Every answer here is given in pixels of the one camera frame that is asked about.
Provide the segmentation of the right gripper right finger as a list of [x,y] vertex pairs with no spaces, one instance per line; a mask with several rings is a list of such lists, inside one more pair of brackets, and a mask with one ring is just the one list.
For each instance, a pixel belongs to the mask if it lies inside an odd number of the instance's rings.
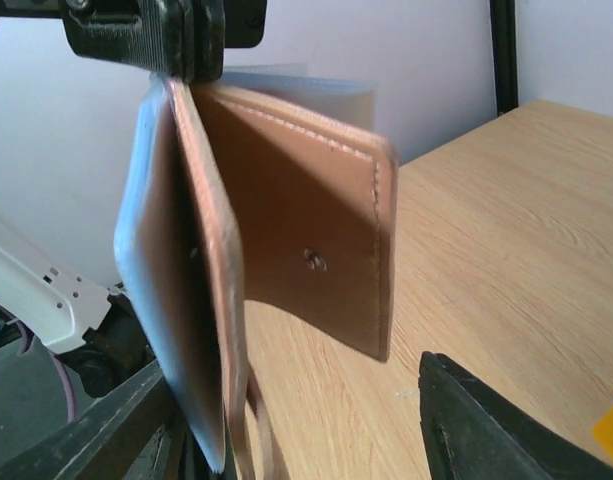
[[433,479],[613,479],[613,467],[546,428],[450,357],[422,353],[421,431]]

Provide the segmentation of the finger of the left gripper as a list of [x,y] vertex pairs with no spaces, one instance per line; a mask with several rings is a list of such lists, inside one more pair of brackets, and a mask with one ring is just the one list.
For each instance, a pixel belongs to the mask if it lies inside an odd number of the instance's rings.
[[76,55],[193,77],[191,2],[60,1],[58,5]]
[[188,81],[221,77],[226,49],[249,49],[264,35],[265,0],[192,1],[192,55]]

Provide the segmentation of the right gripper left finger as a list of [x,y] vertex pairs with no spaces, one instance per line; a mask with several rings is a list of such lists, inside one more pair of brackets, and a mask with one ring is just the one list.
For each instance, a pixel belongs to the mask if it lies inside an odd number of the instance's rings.
[[0,479],[121,479],[177,405],[155,361],[0,466]]

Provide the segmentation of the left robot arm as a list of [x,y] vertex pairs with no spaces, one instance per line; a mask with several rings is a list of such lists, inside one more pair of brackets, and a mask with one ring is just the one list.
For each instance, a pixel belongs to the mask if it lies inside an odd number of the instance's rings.
[[[264,34],[264,1],[0,1],[0,18],[58,19],[72,51],[186,82],[223,72],[228,48]],[[19,325],[100,398],[153,356],[127,297],[52,260],[0,217],[0,321]]]

